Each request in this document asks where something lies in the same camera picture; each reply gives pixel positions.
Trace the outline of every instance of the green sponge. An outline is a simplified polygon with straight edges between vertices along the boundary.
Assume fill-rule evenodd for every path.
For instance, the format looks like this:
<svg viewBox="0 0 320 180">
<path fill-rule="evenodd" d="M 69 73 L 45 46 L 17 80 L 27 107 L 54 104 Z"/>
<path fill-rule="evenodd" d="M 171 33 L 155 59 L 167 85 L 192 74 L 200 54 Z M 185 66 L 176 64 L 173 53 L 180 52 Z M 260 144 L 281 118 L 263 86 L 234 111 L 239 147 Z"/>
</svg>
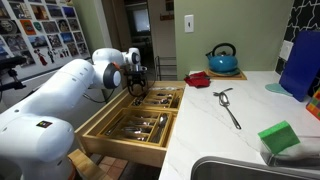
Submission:
<svg viewBox="0 0 320 180">
<path fill-rule="evenodd" d="M 278 154 L 287 147 L 300 143 L 299 138 L 287 121 L 282 121 L 258 133 L 258 135 L 272 154 Z"/>
</svg>

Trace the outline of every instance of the light switch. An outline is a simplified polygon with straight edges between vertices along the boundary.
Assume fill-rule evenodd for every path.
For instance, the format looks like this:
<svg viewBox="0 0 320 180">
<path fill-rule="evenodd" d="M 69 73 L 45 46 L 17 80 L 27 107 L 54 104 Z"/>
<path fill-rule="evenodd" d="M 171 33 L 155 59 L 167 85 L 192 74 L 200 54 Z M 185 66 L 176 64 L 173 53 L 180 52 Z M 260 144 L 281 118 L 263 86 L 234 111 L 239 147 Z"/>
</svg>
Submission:
<svg viewBox="0 0 320 180">
<path fill-rule="evenodd" d="M 291 53 L 291 49 L 292 49 L 293 43 L 290 41 L 283 41 L 282 47 L 281 47 L 281 51 L 280 51 L 280 57 L 286 61 L 288 61 L 289 59 L 289 55 Z"/>
<path fill-rule="evenodd" d="M 193 14 L 184 16 L 184 31 L 186 33 L 194 31 Z"/>
</svg>

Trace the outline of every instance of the kettle handle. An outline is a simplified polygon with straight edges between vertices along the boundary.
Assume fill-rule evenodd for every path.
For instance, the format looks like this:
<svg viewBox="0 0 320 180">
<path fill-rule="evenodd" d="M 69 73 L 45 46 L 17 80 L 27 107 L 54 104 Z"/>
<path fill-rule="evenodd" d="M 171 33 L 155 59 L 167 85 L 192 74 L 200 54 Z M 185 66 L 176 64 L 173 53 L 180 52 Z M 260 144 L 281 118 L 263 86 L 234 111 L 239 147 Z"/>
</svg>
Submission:
<svg viewBox="0 0 320 180">
<path fill-rule="evenodd" d="M 212 55 L 215 56 L 216 53 L 215 51 L 219 48 L 219 47 L 222 47 L 222 46 L 229 46 L 231 49 L 232 49 L 232 56 L 235 56 L 236 55 L 236 48 L 230 44 L 230 43 L 221 43 L 221 44 L 218 44 L 216 47 L 213 48 L 213 50 L 211 51 Z"/>
</svg>

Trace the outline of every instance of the black sticker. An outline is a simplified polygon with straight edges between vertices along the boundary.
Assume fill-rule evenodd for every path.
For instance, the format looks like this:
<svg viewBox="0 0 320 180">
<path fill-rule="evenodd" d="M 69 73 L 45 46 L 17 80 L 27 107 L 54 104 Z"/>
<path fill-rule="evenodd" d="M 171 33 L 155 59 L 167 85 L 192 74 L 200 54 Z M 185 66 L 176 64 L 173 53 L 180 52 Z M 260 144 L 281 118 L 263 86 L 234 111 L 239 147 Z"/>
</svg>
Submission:
<svg viewBox="0 0 320 180">
<path fill-rule="evenodd" d="M 41 121 L 37 124 L 37 126 L 39 127 L 43 127 L 43 128 L 47 128 L 51 125 L 52 123 L 51 122 L 48 122 L 48 121 Z"/>
</svg>

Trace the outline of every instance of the wooden drawer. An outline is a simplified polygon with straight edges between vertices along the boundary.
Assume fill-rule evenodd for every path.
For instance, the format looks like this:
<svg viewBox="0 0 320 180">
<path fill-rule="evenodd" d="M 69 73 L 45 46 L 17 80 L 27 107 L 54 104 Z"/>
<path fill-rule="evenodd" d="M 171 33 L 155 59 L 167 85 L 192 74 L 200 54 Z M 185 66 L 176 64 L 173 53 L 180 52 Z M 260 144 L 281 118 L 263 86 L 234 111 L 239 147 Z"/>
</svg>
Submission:
<svg viewBox="0 0 320 180">
<path fill-rule="evenodd" d="M 127 89 L 124 89 L 75 131 L 82 151 L 86 154 L 100 154 L 161 167 L 184 86 L 185 82 L 180 81 L 156 81 L 144 99 L 133 97 Z M 159 130 L 158 123 L 163 114 L 167 115 L 168 121 L 160 140 L 152 142 Z M 144 121 L 154 122 L 150 126 L 150 132 L 142 133 L 146 137 L 143 141 L 132 139 L 131 135 L 128 137 L 123 132 L 130 121 L 139 120 L 139 117 L 146 118 Z M 106 135 L 113 126 L 115 127 L 113 132 Z"/>
</svg>

